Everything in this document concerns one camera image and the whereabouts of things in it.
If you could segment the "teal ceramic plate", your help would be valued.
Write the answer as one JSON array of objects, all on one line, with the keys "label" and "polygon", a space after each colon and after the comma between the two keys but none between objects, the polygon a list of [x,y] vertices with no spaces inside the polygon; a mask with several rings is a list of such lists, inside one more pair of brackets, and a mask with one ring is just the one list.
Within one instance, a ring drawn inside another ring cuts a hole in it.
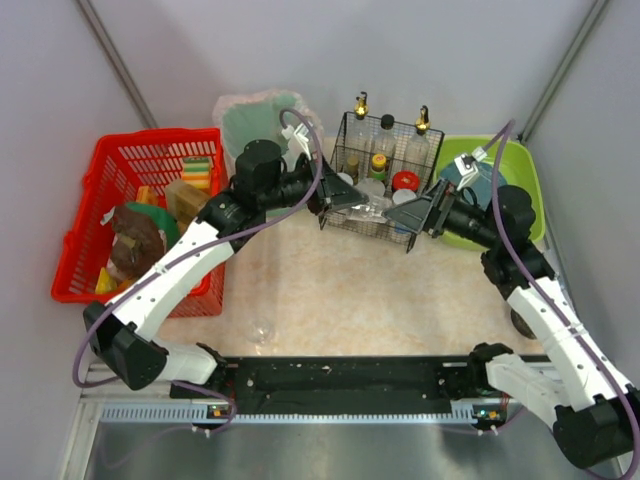
[{"label": "teal ceramic plate", "polygon": [[[485,162],[475,162],[479,176],[471,184],[461,191],[462,198],[469,204],[486,209],[491,202],[492,165]],[[461,181],[461,174],[454,163],[448,164],[439,174],[439,177],[452,183],[455,187]]]}]

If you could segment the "black cap clear bottle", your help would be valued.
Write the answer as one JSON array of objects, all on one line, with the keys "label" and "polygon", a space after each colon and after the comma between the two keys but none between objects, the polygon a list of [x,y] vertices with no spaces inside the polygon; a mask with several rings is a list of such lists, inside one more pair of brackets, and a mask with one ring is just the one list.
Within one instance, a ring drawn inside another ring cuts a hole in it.
[{"label": "black cap clear bottle", "polygon": [[394,135],[395,117],[391,114],[384,114],[380,119],[379,129],[374,135],[372,143],[373,154],[384,154],[387,160],[395,156],[397,140]]}]

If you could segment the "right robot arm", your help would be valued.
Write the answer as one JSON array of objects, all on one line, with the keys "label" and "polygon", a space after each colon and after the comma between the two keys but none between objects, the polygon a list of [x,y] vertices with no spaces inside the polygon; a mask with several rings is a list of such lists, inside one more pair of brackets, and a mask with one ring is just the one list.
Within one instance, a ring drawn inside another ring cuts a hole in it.
[{"label": "right robot arm", "polygon": [[631,454],[639,464],[639,390],[613,366],[567,304],[556,273],[530,239],[536,219],[530,195],[497,188],[486,209],[469,204],[446,180],[385,211],[413,234],[452,232],[482,247],[488,280],[543,346],[554,382],[503,344],[477,345],[467,376],[479,391],[497,390],[550,428],[567,460],[587,469]]}]

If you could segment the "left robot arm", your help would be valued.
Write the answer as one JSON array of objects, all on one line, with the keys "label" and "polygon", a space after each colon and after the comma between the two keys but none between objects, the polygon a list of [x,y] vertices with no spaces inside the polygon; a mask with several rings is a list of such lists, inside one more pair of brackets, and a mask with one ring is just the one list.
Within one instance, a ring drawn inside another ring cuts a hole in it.
[{"label": "left robot arm", "polygon": [[269,227],[267,212],[308,208],[323,215],[366,200],[323,155],[301,153],[289,170],[276,143],[249,142],[236,159],[229,187],[208,200],[177,243],[122,294],[84,309],[91,350],[132,390],[157,380],[205,384],[222,358],[205,345],[157,340],[169,314],[206,274]]}]

